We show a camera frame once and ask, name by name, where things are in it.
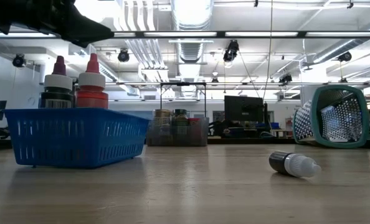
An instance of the bottle cap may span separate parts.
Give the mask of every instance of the bottle cap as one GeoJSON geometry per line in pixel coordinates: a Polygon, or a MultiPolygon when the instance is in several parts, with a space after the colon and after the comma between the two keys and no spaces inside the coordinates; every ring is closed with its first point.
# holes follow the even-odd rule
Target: bottle cap
{"type": "Polygon", "coordinates": [[[290,154],[285,160],[286,171],[295,177],[313,177],[321,172],[316,162],[303,154],[290,154]]]}
{"type": "Polygon", "coordinates": [[[54,65],[54,75],[66,75],[66,65],[63,56],[58,56],[54,65]]]}
{"type": "Polygon", "coordinates": [[[63,56],[56,58],[54,65],[54,71],[51,75],[46,75],[44,80],[44,86],[65,88],[71,90],[73,88],[73,80],[66,76],[66,65],[63,56]]]}
{"type": "Polygon", "coordinates": [[[99,73],[98,55],[95,53],[91,54],[90,61],[87,65],[87,71],[90,73],[99,73]]]}
{"type": "Polygon", "coordinates": [[[98,55],[92,53],[87,65],[87,71],[78,77],[78,85],[99,86],[105,88],[106,78],[99,73],[98,55]]]}

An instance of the red bottle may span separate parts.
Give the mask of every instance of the red bottle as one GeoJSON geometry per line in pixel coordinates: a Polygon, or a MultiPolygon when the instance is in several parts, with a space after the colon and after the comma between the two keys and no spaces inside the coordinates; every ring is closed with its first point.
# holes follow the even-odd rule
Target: red bottle
{"type": "Polygon", "coordinates": [[[91,54],[87,71],[78,78],[77,107],[108,108],[109,97],[103,92],[105,77],[99,73],[98,56],[91,54]]]}

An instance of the perforated metal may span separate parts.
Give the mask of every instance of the perforated metal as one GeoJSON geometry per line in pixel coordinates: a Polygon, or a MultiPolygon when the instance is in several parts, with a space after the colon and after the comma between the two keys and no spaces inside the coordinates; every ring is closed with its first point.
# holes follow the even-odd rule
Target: perforated metal
{"type": "Polygon", "coordinates": [[[358,141],[362,135],[361,107],[356,96],[321,111],[322,137],[334,142],[358,141]]]}
{"type": "Polygon", "coordinates": [[[295,114],[295,136],[298,140],[313,137],[311,130],[311,100],[299,108],[295,114]]]}

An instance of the computer monitor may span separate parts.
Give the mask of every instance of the computer monitor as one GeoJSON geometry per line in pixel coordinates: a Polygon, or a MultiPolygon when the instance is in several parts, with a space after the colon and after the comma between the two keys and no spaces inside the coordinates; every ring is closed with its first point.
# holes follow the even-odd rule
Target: computer monitor
{"type": "Polygon", "coordinates": [[[225,96],[225,119],[263,122],[263,100],[257,97],[225,96]]]}

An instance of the red bottle cap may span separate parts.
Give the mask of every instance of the red bottle cap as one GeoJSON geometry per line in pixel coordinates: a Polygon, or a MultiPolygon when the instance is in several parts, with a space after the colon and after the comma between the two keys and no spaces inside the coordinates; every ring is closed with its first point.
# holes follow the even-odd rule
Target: red bottle cap
{"type": "Polygon", "coordinates": [[[91,54],[90,61],[87,65],[87,72],[99,73],[98,55],[95,53],[91,54]]]}
{"type": "Polygon", "coordinates": [[[66,65],[63,56],[58,56],[54,65],[54,75],[66,75],[66,65]]]}

